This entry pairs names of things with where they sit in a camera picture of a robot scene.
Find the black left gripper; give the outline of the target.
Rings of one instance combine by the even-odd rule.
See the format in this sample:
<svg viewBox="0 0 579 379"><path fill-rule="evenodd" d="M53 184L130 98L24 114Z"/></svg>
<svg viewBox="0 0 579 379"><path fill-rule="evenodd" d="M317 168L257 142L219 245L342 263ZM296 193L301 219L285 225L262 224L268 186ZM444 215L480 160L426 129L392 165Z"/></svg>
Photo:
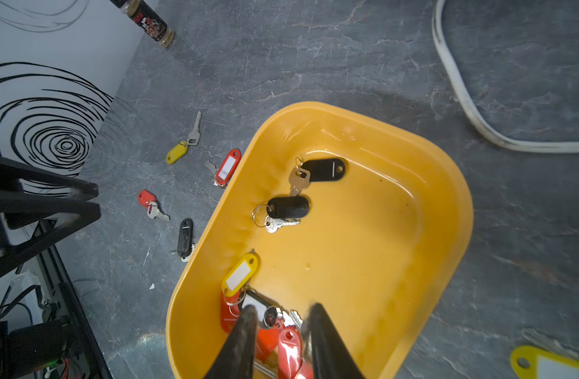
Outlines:
<svg viewBox="0 0 579 379"><path fill-rule="evenodd" d="M22 180L69 189L69 197L29 194ZM101 217L92 200L99 194L95 183L59 175L41 168L0 157L0 278L50 246L83 229ZM14 245L7 229L29 226L58 213L70 216L52 230Z"/></svg>

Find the small red tag with key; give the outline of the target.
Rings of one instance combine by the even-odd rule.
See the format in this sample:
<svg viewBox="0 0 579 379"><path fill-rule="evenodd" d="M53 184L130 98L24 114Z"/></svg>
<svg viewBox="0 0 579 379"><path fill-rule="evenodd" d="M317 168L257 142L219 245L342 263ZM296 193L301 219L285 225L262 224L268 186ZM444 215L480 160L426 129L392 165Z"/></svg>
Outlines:
<svg viewBox="0 0 579 379"><path fill-rule="evenodd" d="M160 219L169 222L168 215L161 211L158 199L149 191L142 190L138 195L138 202L147 210L147 216L152 220Z"/></svg>

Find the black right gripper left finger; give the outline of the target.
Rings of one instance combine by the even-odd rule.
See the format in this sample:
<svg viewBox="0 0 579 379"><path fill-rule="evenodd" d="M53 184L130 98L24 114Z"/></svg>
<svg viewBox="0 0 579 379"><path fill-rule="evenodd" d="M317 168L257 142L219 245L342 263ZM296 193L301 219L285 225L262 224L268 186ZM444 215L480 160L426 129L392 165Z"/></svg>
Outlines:
<svg viewBox="0 0 579 379"><path fill-rule="evenodd" d="M258 324L256 308L245 308L204 378L252 379Z"/></svg>

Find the red windowed tag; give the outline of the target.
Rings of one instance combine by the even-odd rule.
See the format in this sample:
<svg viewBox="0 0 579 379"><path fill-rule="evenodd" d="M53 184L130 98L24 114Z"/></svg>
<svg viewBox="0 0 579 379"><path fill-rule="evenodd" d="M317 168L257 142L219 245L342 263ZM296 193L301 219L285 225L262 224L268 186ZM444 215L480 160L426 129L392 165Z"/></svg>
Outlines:
<svg viewBox="0 0 579 379"><path fill-rule="evenodd" d="M226 187L232 178L235 170L239 165L242 157L241 151L238 148L232 149L225 157L221 167L217 170L214 177L214 184L219 187Z"/></svg>

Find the small yellow key tag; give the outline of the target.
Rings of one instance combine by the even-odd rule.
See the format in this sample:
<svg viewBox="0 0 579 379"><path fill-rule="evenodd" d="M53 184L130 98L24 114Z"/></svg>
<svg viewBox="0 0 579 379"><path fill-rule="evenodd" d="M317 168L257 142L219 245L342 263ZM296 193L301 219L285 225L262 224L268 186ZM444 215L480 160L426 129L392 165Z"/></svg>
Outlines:
<svg viewBox="0 0 579 379"><path fill-rule="evenodd" d="M180 158L182 158L188 151L188 142L180 141L176 146L171 148L166 155L166 163L171 165L175 164Z"/></svg>

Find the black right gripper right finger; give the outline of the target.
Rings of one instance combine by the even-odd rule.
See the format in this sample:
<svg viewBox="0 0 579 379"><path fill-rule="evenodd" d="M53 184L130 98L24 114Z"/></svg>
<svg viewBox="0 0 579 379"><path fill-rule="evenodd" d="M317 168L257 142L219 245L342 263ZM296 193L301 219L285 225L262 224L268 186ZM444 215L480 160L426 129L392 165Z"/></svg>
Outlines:
<svg viewBox="0 0 579 379"><path fill-rule="evenodd" d="M315 303L309 309L308 336L314 378L365 377L321 303Z"/></svg>

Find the black key tag top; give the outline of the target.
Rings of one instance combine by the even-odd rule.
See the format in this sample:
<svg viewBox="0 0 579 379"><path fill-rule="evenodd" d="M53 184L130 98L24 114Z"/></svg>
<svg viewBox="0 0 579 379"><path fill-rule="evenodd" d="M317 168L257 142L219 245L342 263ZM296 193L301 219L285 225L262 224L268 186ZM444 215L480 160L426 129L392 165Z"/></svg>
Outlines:
<svg viewBox="0 0 579 379"><path fill-rule="evenodd" d="M310 174L311 183L337 182L346 174L346 163L340 158L311 159L301 168Z"/></svg>

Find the yellow plastic storage box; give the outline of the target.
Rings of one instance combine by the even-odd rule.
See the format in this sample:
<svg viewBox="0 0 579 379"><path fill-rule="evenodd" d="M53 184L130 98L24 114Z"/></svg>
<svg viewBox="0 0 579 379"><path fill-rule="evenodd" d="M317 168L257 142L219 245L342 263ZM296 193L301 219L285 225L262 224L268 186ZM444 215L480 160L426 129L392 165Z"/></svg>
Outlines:
<svg viewBox="0 0 579 379"><path fill-rule="evenodd" d="M310 211L270 234L264 206L289 194L297 161L339 157L345 176L303 191ZM249 252L251 285L305 316L321 303L360 371L392 378L466 252L473 202L455 162L404 129L317 102L260 127L207 224L169 304L175 377L201 378L226 341L221 285Z"/></svg>

